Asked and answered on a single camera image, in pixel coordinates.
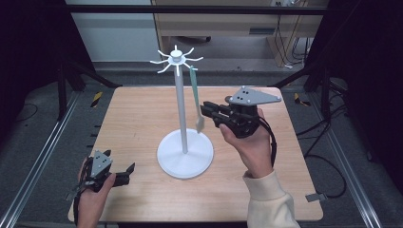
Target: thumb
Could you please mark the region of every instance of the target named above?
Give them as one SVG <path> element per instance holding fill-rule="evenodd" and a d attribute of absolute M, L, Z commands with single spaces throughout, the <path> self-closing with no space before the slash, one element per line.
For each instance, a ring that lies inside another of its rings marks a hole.
<path fill-rule="evenodd" d="M 104 182 L 104 186 L 102 186 L 101 190 L 99 191 L 99 194 L 107 196 L 109 193 L 110 189 L 113 187 L 113 184 L 115 183 L 116 180 L 116 174 L 112 173 L 107 177 L 107 179 Z"/>

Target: white wall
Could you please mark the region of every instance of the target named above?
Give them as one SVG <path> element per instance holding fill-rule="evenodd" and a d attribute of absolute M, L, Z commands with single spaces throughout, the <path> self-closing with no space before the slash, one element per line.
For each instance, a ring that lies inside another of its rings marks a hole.
<path fill-rule="evenodd" d="M 71 5 L 150 5 L 150 0 L 66 0 Z M 92 62 L 160 60 L 151 13 L 71 13 Z"/>

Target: white hook rack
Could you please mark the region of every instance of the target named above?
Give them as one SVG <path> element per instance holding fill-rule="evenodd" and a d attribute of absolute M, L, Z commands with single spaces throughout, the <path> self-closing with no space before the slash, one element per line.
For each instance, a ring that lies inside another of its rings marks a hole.
<path fill-rule="evenodd" d="M 182 65 L 190 69 L 191 66 L 188 65 L 186 61 L 199 61 L 203 59 L 202 57 L 198 59 L 186 58 L 186 55 L 192 53 L 193 50 L 194 49 L 191 48 L 187 53 L 183 54 L 178 50 L 177 46 L 175 46 L 175 49 L 171 51 L 170 55 L 164 54 L 158 50 L 158 52 L 162 56 L 167 57 L 167 59 L 160 62 L 150 61 L 152 64 L 168 63 L 168 66 L 158 71 L 158 73 L 166 72 L 171 66 L 176 67 L 174 70 L 175 87 L 181 129 L 173 131 L 163 138 L 158 147 L 157 158 L 163 171 L 174 178 L 183 180 L 195 178 L 203 173 L 210 166 L 214 155 L 213 145 L 204 134 L 198 133 L 194 129 L 186 128 Z M 178 145 L 175 142 L 178 140 L 182 141 L 182 150 L 175 148 L 175 146 Z"/>

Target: wooden tabletop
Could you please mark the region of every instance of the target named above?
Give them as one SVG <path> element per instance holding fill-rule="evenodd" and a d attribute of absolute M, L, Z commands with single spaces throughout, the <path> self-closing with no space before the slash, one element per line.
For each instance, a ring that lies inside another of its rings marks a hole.
<path fill-rule="evenodd" d="M 227 105 L 226 96 L 239 87 L 199 87 L 200 103 Z M 277 88 L 253 87 L 281 96 Z M 197 113 L 191 87 L 184 88 L 186 125 L 195 128 Z M 261 104 L 278 142 L 275 169 L 283 189 L 295 201 L 297 220 L 319 220 L 318 201 L 296 133 L 284 102 Z M 101 221 L 241 221 L 246 220 L 249 192 L 242 180 L 246 167 L 211 119 L 202 131 L 214 146 L 210 167 L 191 180 L 167 175 L 157 161 L 157 148 L 180 128 L 175 87 L 119 87 L 110 102 L 94 150 L 111 149 L 110 171 L 123 172 L 136 162 L 130 184 L 112 188 Z M 72 209 L 68 218 L 73 220 Z"/>

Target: beige sleeve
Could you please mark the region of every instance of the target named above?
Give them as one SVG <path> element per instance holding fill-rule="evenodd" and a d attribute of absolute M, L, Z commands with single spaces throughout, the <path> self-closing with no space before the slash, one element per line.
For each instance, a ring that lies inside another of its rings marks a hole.
<path fill-rule="evenodd" d="M 276 171 L 260 179 L 252 179 L 245 173 L 243 180 L 251 195 L 248 228 L 299 227 L 293 197 L 282 190 Z"/>

